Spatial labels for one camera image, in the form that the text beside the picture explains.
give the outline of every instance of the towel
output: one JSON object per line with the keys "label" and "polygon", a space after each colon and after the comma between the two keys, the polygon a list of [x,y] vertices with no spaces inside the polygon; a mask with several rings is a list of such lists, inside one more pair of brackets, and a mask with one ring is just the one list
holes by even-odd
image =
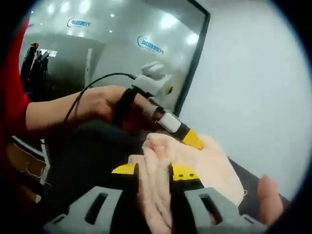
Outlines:
{"label": "towel", "polygon": [[194,169],[205,188],[213,187],[235,205],[244,197],[243,186],[219,145],[200,135],[204,148],[184,145],[171,136],[151,133],[143,143],[144,155],[131,155],[139,164],[138,201],[151,233],[172,232],[168,165],[177,163]]}

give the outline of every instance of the white object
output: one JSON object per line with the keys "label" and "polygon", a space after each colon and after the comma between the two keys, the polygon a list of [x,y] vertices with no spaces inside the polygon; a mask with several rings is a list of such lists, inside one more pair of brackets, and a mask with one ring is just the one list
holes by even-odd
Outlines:
{"label": "white object", "polygon": [[164,65],[160,62],[152,62],[142,67],[142,74],[137,76],[133,86],[140,88],[154,97],[154,101],[162,105],[170,87],[173,87],[171,75],[163,74]]}

